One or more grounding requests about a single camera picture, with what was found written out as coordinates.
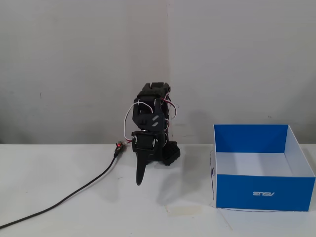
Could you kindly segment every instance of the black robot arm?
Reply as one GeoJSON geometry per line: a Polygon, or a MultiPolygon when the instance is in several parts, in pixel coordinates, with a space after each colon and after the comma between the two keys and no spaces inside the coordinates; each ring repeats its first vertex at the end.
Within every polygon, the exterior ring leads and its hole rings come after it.
{"type": "Polygon", "coordinates": [[[177,143],[169,141],[169,109],[166,100],[169,92],[167,83],[147,83],[134,100],[133,121],[141,129],[132,133],[133,152],[137,156],[137,185],[142,183],[148,163],[161,161],[170,165],[180,156],[177,143]]]}

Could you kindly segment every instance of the asus logo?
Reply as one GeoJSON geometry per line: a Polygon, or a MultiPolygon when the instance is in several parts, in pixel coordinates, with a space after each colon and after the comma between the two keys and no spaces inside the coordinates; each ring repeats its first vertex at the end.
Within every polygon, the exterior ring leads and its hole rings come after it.
{"type": "Polygon", "coordinates": [[[274,193],[268,193],[268,192],[253,192],[254,196],[270,196],[272,197],[274,193]]]}

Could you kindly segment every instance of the black cable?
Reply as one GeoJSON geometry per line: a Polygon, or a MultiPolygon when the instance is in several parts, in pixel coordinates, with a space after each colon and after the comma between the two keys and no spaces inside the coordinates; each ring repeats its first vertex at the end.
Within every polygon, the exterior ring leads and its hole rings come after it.
{"type": "Polygon", "coordinates": [[[32,217],[36,217],[38,215],[41,215],[45,212],[48,212],[52,209],[54,209],[55,207],[59,206],[60,204],[62,204],[64,201],[66,201],[67,199],[69,199],[70,197],[72,197],[73,195],[75,195],[76,193],[80,192],[82,189],[86,188],[87,186],[89,186],[90,184],[92,184],[93,182],[95,182],[96,180],[98,180],[99,178],[101,178],[101,176],[103,176],[110,168],[111,166],[113,165],[116,157],[118,157],[119,153],[123,151],[123,148],[124,148],[124,143],[123,142],[119,142],[117,144],[117,148],[115,150],[115,153],[114,153],[114,157],[113,157],[113,160],[111,161],[110,165],[108,166],[108,168],[106,170],[104,170],[99,176],[97,176],[96,178],[92,179],[89,183],[87,183],[86,185],[82,186],[81,188],[77,189],[76,191],[74,191],[72,194],[69,194],[67,197],[65,197],[64,199],[62,199],[60,202],[56,203],[55,205],[43,210],[43,211],[40,211],[40,212],[37,212],[33,215],[30,215],[30,216],[27,216],[27,217],[24,217],[22,219],[19,219],[19,220],[16,220],[16,221],[12,221],[8,224],[5,224],[5,225],[2,225],[0,226],[0,229],[3,229],[3,228],[6,228],[6,227],[9,227],[9,226],[12,226],[14,224],[17,224],[19,222],[22,222],[22,221],[25,221],[25,220],[28,220],[32,217]]]}

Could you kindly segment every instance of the blue box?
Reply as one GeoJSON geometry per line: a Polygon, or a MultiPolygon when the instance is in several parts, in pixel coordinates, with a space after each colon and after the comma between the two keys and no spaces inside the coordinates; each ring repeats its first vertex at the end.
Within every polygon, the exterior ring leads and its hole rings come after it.
{"type": "Polygon", "coordinates": [[[214,125],[216,207],[308,211],[315,182],[289,125],[214,125]]]}

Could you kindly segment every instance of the white table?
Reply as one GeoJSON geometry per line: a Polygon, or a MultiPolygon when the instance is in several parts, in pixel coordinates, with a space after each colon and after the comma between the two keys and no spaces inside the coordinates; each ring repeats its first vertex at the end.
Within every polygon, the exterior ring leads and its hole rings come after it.
{"type": "MultiPolygon", "coordinates": [[[[181,145],[170,167],[147,166],[136,185],[131,148],[113,170],[48,213],[0,230],[1,237],[316,236],[310,212],[214,208],[211,145],[181,145]]],[[[99,175],[114,145],[0,145],[0,225],[41,211],[99,175]]],[[[302,145],[316,171],[316,145],[302,145]]]]}

